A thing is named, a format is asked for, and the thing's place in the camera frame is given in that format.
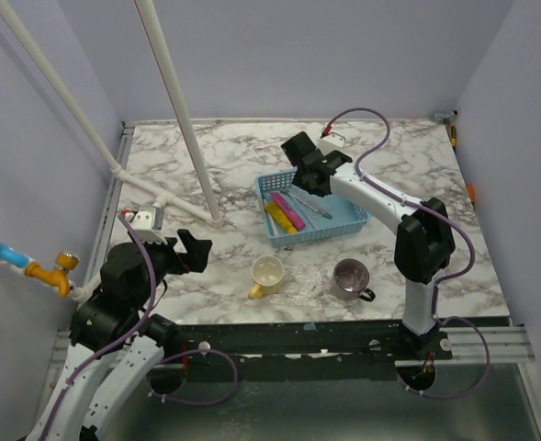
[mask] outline white pole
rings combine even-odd
[[[115,177],[121,179],[123,182],[128,182],[153,194],[159,207],[165,206],[166,204],[171,204],[177,206],[178,208],[186,211],[189,214],[192,214],[204,221],[207,221],[213,226],[219,227],[222,224],[222,218],[219,215],[219,209],[217,209],[216,211],[218,217],[212,219],[211,214],[213,213],[213,210],[211,211],[211,214],[209,214],[200,207],[194,206],[189,202],[182,200],[181,198],[177,197],[176,195],[163,188],[157,187],[153,184],[150,184],[149,182],[142,181],[138,177],[131,175],[125,169],[123,169],[119,165],[117,160],[113,157],[100,135],[97,133],[95,127],[90,122],[90,119],[88,119],[80,106],[78,106],[78,103],[74,99],[73,95],[70,93],[70,90],[68,89],[68,87],[66,87],[58,73],[54,70],[50,61],[43,54],[33,37],[31,37],[31,34],[29,34],[29,31],[27,30],[25,25],[23,25],[17,13],[13,10],[11,5],[6,0],[0,0],[0,16],[9,26],[11,31],[13,31],[15,37],[23,45],[23,48],[29,54],[31,60],[33,60],[33,62],[38,66],[39,70],[43,73],[48,82],[54,88],[64,105],[68,108],[68,110],[70,110],[70,113],[72,113],[74,119],[76,119],[78,124],[80,124],[80,127],[86,133],[86,136],[88,136],[88,138],[95,145],[101,156],[105,159],[105,161],[107,161],[108,167]]]
[[[108,168],[110,168],[112,172],[116,172],[118,169],[120,169],[121,166],[113,157],[100,135],[96,132],[93,124],[86,117],[86,114],[83,112],[80,106],[78,106],[78,103],[68,90],[68,87],[66,87],[66,85],[63,83],[58,73],[51,66],[38,44],[35,42],[33,37],[31,37],[29,31],[21,22],[21,19],[17,13],[6,0],[0,0],[0,15],[13,31],[19,42],[23,45],[33,62],[37,64],[41,72],[48,79],[51,86],[62,99],[63,103],[68,107],[74,119],[76,119],[78,124],[80,124],[80,127],[85,131],[86,136],[88,136],[90,141],[95,145],[101,156],[105,158]]]
[[[205,193],[205,199],[209,210],[213,218],[213,222],[221,221],[221,213],[219,211],[219,204],[213,194],[213,188],[209,182],[209,176],[207,175],[207,169],[205,168],[205,162],[200,154],[198,148],[197,137],[193,130],[193,125],[188,115],[188,108],[186,107],[186,101],[182,94],[182,89],[178,83],[178,77],[176,76],[175,67],[172,64],[172,58],[170,57],[170,51],[164,38],[162,27],[160,26],[160,20],[156,14],[156,9],[152,0],[134,0],[135,6],[140,14],[141,23],[145,29],[146,36],[152,47],[153,56],[158,63],[160,74],[162,76],[166,91],[170,97],[170,102],[175,110],[176,118],[178,120],[178,126],[182,131],[182,135],[185,138],[186,147],[190,154],[190,159],[197,171],[198,181]]]

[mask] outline black metal frame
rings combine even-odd
[[[506,317],[469,320],[477,326],[509,326]],[[400,320],[184,325],[181,335],[188,349],[207,342],[227,353],[238,365],[240,380],[248,381],[392,381],[397,379],[394,366],[397,360],[425,359],[430,350],[436,360],[452,358],[451,351],[442,350],[439,344],[447,337],[445,332],[436,332],[427,345],[415,351],[402,337]],[[321,352],[332,356],[317,356]],[[166,375],[170,378],[171,373],[170,367],[157,367],[153,371],[153,384],[158,379],[165,382]],[[190,381],[230,379],[231,368],[226,360],[218,356],[191,358]]]

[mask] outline highlighter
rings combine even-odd
[[[280,193],[273,191],[272,193],[270,193],[270,196],[280,207],[280,209],[282,209],[282,211],[287,215],[288,220],[292,222],[297,231],[300,232],[303,228],[307,226],[305,224],[305,221],[297,214],[295,210],[293,210],[292,207],[290,207],[290,205],[288,205],[287,200],[284,199]]]
[[[276,221],[276,223],[280,225],[286,233],[292,234],[293,232],[297,232],[297,229],[295,228],[295,226],[292,223],[290,223],[290,220],[288,220],[285,213],[282,212],[280,207],[275,202],[264,205],[264,208],[268,212],[268,214],[272,216],[272,218]]]

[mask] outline light purple wall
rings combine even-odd
[[[459,102],[458,160],[541,372],[541,1],[518,0]]]
[[[133,1],[59,0],[124,119],[174,113]],[[157,0],[193,117],[452,109],[513,0]]]
[[[115,109],[55,0],[12,2],[116,149]],[[81,281],[107,189],[108,170],[0,20],[0,237],[52,266],[63,249],[79,253]],[[0,268],[0,440],[33,424],[56,330],[73,305]]]

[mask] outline white marble surface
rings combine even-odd
[[[164,232],[175,235],[188,228],[198,238],[209,238],[213,248],[203,274],[168,277],[168,292],[156,312],[181,323],[305,322],[400,318],[404,305],[403,277],[393,263],[394,236],[377,219],[351,236],[275,249],[266,238],[258,212],[254,179],[291,168],[280,144],[305,130],[312,139],[319,122],[211,121],[197,124],[197,137],[213,188],[220,199],[225,225],[220,230],[175,208],[166,209]],[[369,156],[363,167],[381,180],[416,197],[436,196],[451,218],[459,221],[476,247],[476,264],[467,275],[440,289],[442,316],[508,315],[489,252],[469,202],[445,129],[430,121],[392,121],[389,143]],[[334,131],[347,139],[344,151],[356,158],[378,142],[384,126],[371,121],[338,123]],[[135,129],[128,161],[134,175],[158,183],[181,198],[205,207],[180,130],[176,125],[143,125]],[[141,190],[124,185],[118,207],[133,208],[152,202]],[[468,260],[459,236],[450,269]],[[111,245],[127,241],[116,222]],[[260,300],[248,300],[251,264],[261,255],[275,255],[287,270],[283,288]],[[335,264],[346,257],[362,261],[370,271],[369,286],[377,293],[372,303],[343,303],[329,290]]]

